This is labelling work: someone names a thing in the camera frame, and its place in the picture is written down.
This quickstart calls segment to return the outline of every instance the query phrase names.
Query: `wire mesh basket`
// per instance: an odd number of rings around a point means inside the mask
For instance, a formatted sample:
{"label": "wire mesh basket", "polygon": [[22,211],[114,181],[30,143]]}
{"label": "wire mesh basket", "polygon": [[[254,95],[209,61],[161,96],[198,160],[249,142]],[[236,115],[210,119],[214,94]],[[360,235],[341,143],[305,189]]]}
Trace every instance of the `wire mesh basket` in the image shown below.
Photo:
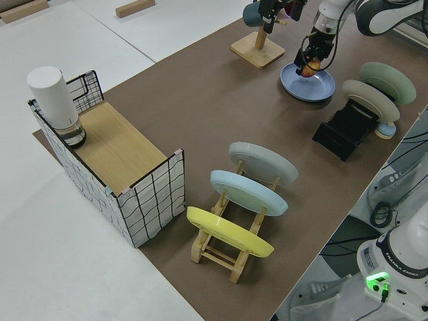
{"label": "wire mesh basket", "polygon": [[[95,71],[67,82],[78,113],[104,101]],[[185,158],[179,149],[119,195],[71,149],[43,117],[37,101],[28,102],[47,141],[69,178],[134,247],[152,239],[185,209]]]}

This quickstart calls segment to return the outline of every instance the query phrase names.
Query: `wooden block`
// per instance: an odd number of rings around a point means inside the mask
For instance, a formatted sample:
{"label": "wooden block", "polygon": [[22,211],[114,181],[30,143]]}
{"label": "wooden block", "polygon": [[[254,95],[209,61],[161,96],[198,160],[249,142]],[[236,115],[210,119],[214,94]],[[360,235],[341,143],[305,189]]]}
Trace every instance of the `wooden block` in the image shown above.
{"label": "wooden block", "polygon": [[28,15],[32,15],[33,13],[47,8],[49,8],[47,0],[34,0],[25,5],[20,5],[19,7],[4,11],[0,13],[0,17],[5,23],[11,23],[12,21],[27,17]]}
{"label": "wooden block", "polygon": [[108,102],[79,119],[86,142],[75,152],[116,195],[167,159]]}
{"label": "wooden block", "polygon": [[247,37],[232,44],[231,49],[242,58],[251,62],[257,68],[265,68],[270,63],[282,57],[286,52],[273,41],[266,39],[261,49],[255,47],[257,32],[249,34]]}
{"label": "wooden block", "polygon": [[123,18],[152,6],[154,6],[154,0],[136,0],[129,3],[128,5],[123,5],[119,8],[116,8],[116,15],[119,18]]}

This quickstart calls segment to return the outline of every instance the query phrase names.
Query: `blue plate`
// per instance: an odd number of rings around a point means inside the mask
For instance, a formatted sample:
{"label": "blue plate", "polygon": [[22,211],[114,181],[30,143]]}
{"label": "blue plate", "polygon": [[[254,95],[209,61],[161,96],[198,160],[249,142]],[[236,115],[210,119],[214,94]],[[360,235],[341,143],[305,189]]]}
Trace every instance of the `blue plate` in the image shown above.
{"label": "blue plate", "polygon": [[289,94],[305,102],[319,102],[333,95],[336,86],[328,72],[305,78],[296,74],[296,68],[295,64],[288,64],[281,71],[281,83]]}
{"label": "blue plate", "polygon": [[267,209],[267,216],[280,216],[288,209],[287,202],[266,186],[245,176],[227,171],[212,171],[211,185],[226,198],[250,211],[261,213]]}

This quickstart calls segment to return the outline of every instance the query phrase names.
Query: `wooden stand base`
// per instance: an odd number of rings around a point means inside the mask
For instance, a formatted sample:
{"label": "wooden stand base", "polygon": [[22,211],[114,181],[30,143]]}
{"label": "wooden stand base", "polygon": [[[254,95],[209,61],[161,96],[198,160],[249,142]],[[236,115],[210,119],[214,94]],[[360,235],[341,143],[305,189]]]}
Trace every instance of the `wooden stand base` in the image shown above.
{"label": "wooden stand base", "polygon": [[265,39],[264,45],[261,46],[261,49],[258,49],[257,35],[259,33],[253,32],[247,37],[236,41],[232,44],[231,49],[257,68],[265,68],[270,63],[282,57],[286,51],[269,39]]}
{"label": "wooden stand base", "polygon": [[47,0],[35,0],[30,3],[26,3],[25,5],[20,5],[19,7],[0,13],[0,18],[5,23],[11,23],[12,21],[27,17],[28,15],[32,15],[33,13],[47,8],[49,8]]}

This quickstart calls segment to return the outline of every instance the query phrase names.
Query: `white table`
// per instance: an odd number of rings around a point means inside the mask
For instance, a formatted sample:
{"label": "white table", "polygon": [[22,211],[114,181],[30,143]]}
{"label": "white table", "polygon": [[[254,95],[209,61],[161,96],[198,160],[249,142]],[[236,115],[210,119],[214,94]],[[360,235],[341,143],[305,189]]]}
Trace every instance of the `white table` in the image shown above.
{"label": "white table", "polygon": [[154,62],[242,18],[252,0],[156,0],[153,7],[118,18],[115,9],[132,0],[74,3]]}
{"label": "white table", "polygon": [[108,90],[153,65],[73,2],[0,21],[0,320],[200,320],[32,136],[25,78],[96,70]]}

